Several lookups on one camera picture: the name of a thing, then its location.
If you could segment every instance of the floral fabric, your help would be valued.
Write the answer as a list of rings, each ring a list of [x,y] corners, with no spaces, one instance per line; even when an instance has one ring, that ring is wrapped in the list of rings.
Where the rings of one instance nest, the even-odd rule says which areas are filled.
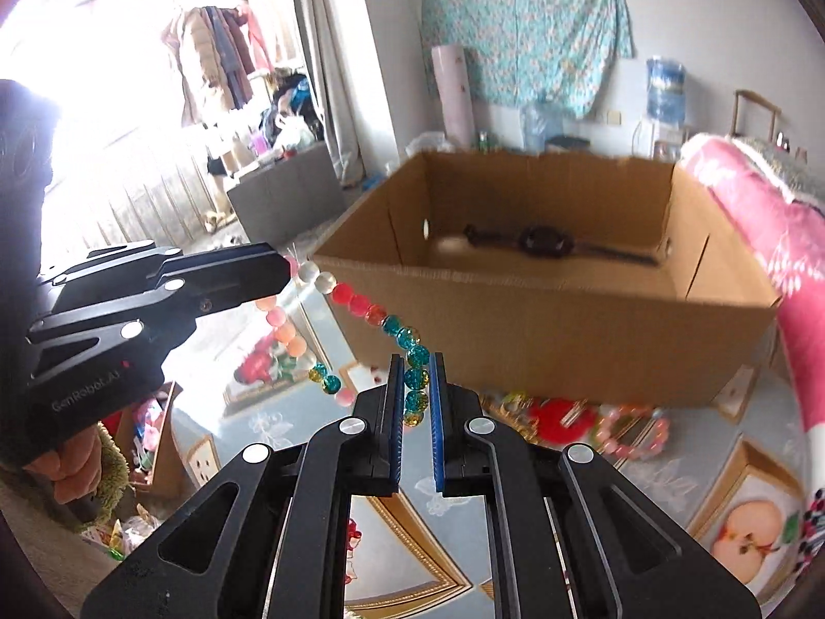
[[[548,101],[586,116],[616,57],[633,57],[625,0],[423,0],[422,44],[465,47],[473,98]]]

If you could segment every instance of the table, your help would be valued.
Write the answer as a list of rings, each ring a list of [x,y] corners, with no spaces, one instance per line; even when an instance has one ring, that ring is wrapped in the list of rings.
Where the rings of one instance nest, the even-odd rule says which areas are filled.
[[[385,372],[357,365],[314,287],[290,284],[279,302],[285,299],[292,299],[296,327],[345,384],[363,390],[376,379],[384,382]],[[168,379],[183,386],[172,409],[172,432],[198,484],[252,442],[275,449],[301,444],[349,413],[308,380],[282,381],[235,399],[232,388],[227,390],[234,369],[267,332],[265,314],[245,304],[199,319],[195,335],[164,364]],[[730,509],[760,491],[775,492],[785,515],[803,511],[810,457],[794,394],[766,367],[773,336],[755,352],[752,371],[739,376],[752,388],[733,388],[714,407],[668,411],[671,438],[663,454],[620,464],[621,472],[708,548]],[[484,503],[436,494],[426,419],[404,432],[401,477],[397,497],[353,501],[352,518],[363,535],[348,565],[348,608],[370,619],[425,610],[434,619],[492,617]],[[765,559],[752,583],[761,601],[768,602],[789,579],[795,549],[794,540]]]

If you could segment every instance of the window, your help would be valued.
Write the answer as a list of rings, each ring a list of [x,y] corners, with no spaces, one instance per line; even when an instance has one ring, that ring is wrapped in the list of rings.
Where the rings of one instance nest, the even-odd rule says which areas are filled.
[[[180,76],[161,32],[179,8],[239,1],[91,0],[28,35],[12,76],[60,105],[55,156],[68,142],[74,153],[99,149],[142,123],[180,127]]]

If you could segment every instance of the pink blanket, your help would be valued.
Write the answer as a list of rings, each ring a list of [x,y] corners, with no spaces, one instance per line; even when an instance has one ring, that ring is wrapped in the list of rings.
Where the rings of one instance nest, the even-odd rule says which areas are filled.
[[[716,197],[784,297],[779,325],[810,431],[825,422],[825,219],[788,204],[723,139],[709,138],[682,165]]]

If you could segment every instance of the bead bracelet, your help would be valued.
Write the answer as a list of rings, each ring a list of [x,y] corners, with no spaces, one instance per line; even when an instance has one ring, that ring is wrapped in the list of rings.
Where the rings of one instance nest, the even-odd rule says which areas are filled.
[[[616,424],[623,418],[632,417],[636,421],[641,418],[654,420],[653,440],[648,444],[630,446],[623,445],[613,434]],[[650,407],[635,407],[634,405],[620,405],[606,410],[596,429],[595,438],[599,443],[599,452],[613,454],[618,458],[641,461],[661,453],[670,434],[670,422],[664,416],[662,409]]]

